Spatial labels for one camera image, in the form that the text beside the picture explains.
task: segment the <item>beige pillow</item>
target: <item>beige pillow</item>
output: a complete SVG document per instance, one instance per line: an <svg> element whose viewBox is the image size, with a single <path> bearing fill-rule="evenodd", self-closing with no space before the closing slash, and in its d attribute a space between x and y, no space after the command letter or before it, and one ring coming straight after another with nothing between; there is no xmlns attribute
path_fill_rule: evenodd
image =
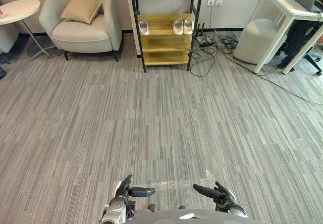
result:
<svg viewBox="0 0 323 224"><path fill-rule="evenodd" d="M90 24L101 5L102 2L98 0L71 0L61 18Z"/></svg>

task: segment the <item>round white table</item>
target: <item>round white table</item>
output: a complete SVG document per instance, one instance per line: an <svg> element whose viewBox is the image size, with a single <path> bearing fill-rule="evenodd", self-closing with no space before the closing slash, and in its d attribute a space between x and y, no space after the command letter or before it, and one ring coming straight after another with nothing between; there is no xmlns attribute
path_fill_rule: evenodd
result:
<svg viewBox="0 0 323 224"><path fill-rule="evenodd" d="M7 16L0 19L0 25L5 25L5 24L19 21L22 24L22 26L27 30L28 34L31 36L31 38L41 49L40 52L38 52L36 55L31 57L29 60L33 60L42 52L46 54L48 57L50 57L51 59L54 59L52 55L49 54L47 49L54 48L55 46L51 46L47 48L42 47L42 45L36 39L34 34L30 31L26 23L23 21L23 19L26 19L27 17L35 14L39 10L39 7L40 7L40 2L38 0L19 0L19 1L13 1L5 5L2 5L0 6L0 10L3 12L3 14L7 14Z"/></svg>

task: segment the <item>baseboard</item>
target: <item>baseboard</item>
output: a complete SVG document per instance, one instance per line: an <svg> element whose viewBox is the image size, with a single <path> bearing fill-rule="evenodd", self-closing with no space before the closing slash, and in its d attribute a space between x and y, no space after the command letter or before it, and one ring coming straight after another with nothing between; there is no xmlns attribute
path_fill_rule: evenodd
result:
<svg viewBox="0 0 323 224"><path fill-rule="evenodd" d="M133 30L122 30L123 33L133 33ZM30 36L28 33L20 33L22 36ZM34 36L47 36L46 32L34 33Z"/></svg>
<svg viewBox="0 0 323 224"><path fill-rule="evenodd" d="M123 33L133 33L133 30L122 30Z"/></svg>
<svg viewBox="0 0 323 224"><path fill-rule="evenodd" d="M33 33L33 34L34 34L34 36L47 36L46 32L38 32L38 33ZM28 33L19 33L19 35L27 36L27 37L30 36Z"/></svg>
<svg viewBox="0 0 323 224"><path fill-rule="evenodd" d="M204 28L205 32L212 32L214 30L216 31L243 31L243 28Z"/></svg>

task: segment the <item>chair leg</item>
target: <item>chair leg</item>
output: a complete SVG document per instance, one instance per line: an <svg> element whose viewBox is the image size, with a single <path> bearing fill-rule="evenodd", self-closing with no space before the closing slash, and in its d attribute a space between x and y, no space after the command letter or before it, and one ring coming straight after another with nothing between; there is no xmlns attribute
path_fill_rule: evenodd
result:
<svg viewBox="0 0 323 224"><path fill-rule="evenodd" d="M2 56L2 54L0 54L0 56L6 61L7 64L11 64L4 56Z"/></svg>
<svg viewBox="0 0 323 224"><path fill-rule="evenodd" d="M123 52L123 48L125 46L125 37L124 35L122 34L122 39L121 39L121 43L120 43L120 47L119 47L119 50L118 51L114 51L114 57L115 57L115 60L117 62L119 62L119 59L121 58L121 55L122 55L122 52Z"/></svg>
<svg viewBox="0 0 323 224"><path fill-rule="evenodd" d="M113 51L112 54L113 54L113 57L115 58L115 60L117 62L119 62L118 51Z"/></svg>
<svg viewBox="0 0 323 224"><path fill-rule="evenodd" d="M69 53L70 53L69 51L65 51L65 52L64 52L64 56L65 56L66 61L68 61L68 60L69 60L69 57L68 57L68 54L69 54Z"/></svg>
<svg viewBox="0 0 323 224"><path fill-rule="evenodd" d="M309 61L310 64L312 64L318 71L315 73L317 76L322 75L322 69L317 65L317 63L312 59L312 57L308 54L304 56L305 59Z"/></svg>

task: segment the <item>table leg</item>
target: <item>table leg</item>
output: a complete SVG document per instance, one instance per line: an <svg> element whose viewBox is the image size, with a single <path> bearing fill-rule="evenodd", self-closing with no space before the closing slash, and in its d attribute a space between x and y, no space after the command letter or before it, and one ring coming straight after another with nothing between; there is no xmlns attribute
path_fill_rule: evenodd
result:
<svg viewBox="0 0 323 224"><path fill-rule="evenodd" d="M294 59L284 68L282 74L287 74L299 60L301 60L305 54L310 50L310 48L317 42L317 40L323 35L323 25L318 29L318 31L312 36L311 40L301 48L299 53L294 57Z"/></svg>
<svg viewBox="0 0 323 224"><path fill-rule="evenodd" d="M45 47L44 49L47 51L48 49L52 49L52 48L56 48L56 46L49 46L49 47ZM34 56L32 56L28 61L34 60L36 57L38 57L42 53L43 53L43 51L40 50L38 53L36 53Z"/></svg>
<svg viewBox="0 0 323 224"><path fill-rule="evenodd" d="M284 13L280 12L279 15L277 16L276 20L275 20L275 24L279 25L279 23L281 22L283 17L284 17Z"/></svg>
<svg viewBox="0 0 323 224"><path fill-rule="evenodd" d="M281 28L279 29L279 31L277 32L276 36L274 37L273 41L270 43L268 49L266 50L266 52L263 54L263 56L260 59L260 62L257 64L257 66L255 67L255 69L253 70L253 72L255 74L259 73L260 69L262 68L262 66L268 61L270 60L270 56L273 55L274 51L279 48L277 48L280 40L282 39L282 37L284 36L284 34L286 33L286 31L288 30L288 28L290 27L290 25L293 23L294 21L294 17L287 17L286 20L284 21L284 23L282 24Z"/></svg>
<svg viewBox="0 0 323 224"><path fill-rule="evenodd" d="M2 54L0 54L0 57L2 57L7 62L7 64L10 64L10 62L4 56L2 56Z"/></svg>
<svg viewBox="0 0 323 224"><path fill-rule="evenodd" d="M254 9L254 12L253 12L253 14L252 14L252 17L251 17L251 20L250 20L250 21L253 21L253 20L254 20L254 17L256 16L256 14L257 14L257 12L258 12L258 10L259 10L260 2L261 2L261 0L258 0L257 6L256 6L256 8Z"/></svg>
<svg viewBox="0 0 323 224"><path fill-rule="evenodd" d="M27 30L28 34L31 36L31 38L34 40L34 42L37 44L37 46L41 49L41 51L42 51L44 54L46 54L49 58L54 59L54 58L52 57L52 55L50 55L50 54L48 53L48 51L46 51L46 49L42 47L42 45L39 43L39 41L38 41L38 40L37 40L37 38L34 36L34 34L32 34L32 32L30 31L30 29L28 28L28 26L26 25L26 23L25 23L23 20L21 20L21 21L20 21L20 23L21 23L21 24L23 25L23 27Z"/></svg>

